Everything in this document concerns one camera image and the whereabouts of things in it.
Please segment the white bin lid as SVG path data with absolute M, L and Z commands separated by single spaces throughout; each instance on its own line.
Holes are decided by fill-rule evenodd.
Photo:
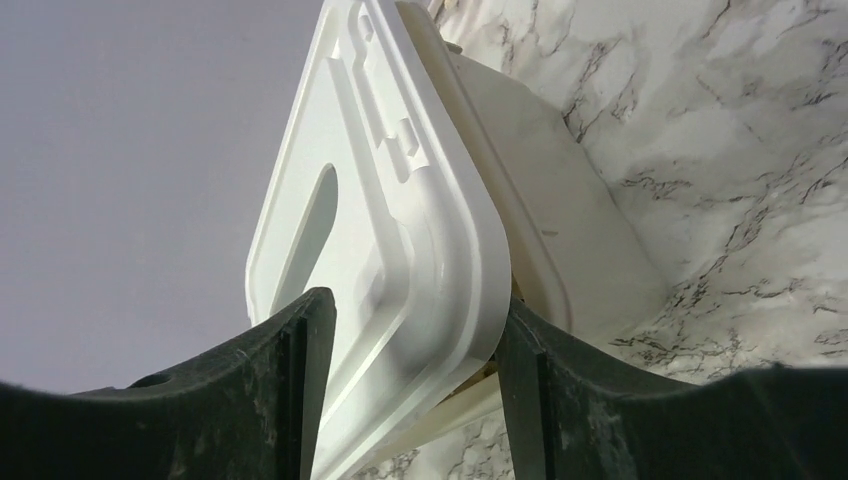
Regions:
M 253 324 L 334 295 L 315 479 L 356 473 L 503 331 L 505 229 L 426 58 L 450 63 L 420 6 L 323 4 L 247 257 Z

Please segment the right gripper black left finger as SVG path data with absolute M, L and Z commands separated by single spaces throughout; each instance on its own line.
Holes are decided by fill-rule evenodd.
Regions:
M 330 289 L 127 388 L 1 387 L 5 479 L 307 479 L 336 323 Z

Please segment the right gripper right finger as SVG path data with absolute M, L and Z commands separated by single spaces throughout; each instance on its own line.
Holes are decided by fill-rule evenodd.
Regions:
M 847 372 L 748 369 L 693 385 L 510 304 L 496 350 L 519 479 L 843 479 Z

